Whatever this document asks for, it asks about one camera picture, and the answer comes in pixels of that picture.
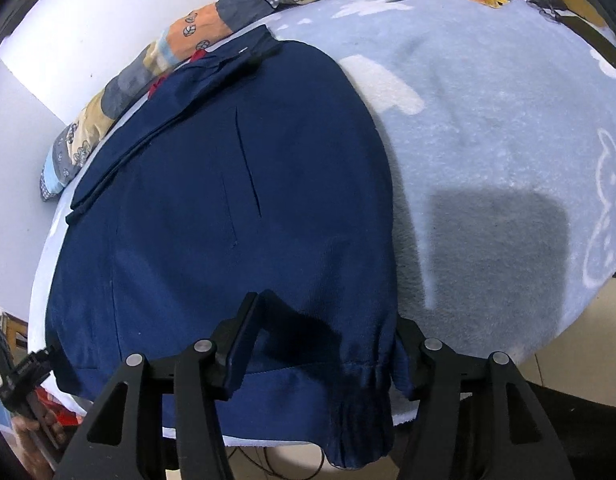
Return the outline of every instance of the light blue blanket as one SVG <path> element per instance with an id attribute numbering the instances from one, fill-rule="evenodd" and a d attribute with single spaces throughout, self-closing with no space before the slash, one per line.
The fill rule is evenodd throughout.
<path id="1" fill-rule="evenodd" d="M 575 321 L 616 270 L 615 69 L 522 0 L 321 0 L 262 22 L 330 55 L 374 115 L 402 316 L 458 352 L 517 363 Z M 30 325 L 57 255 L 46 244 Z M 413 406 L 395 396 L 393 413 Z"/>

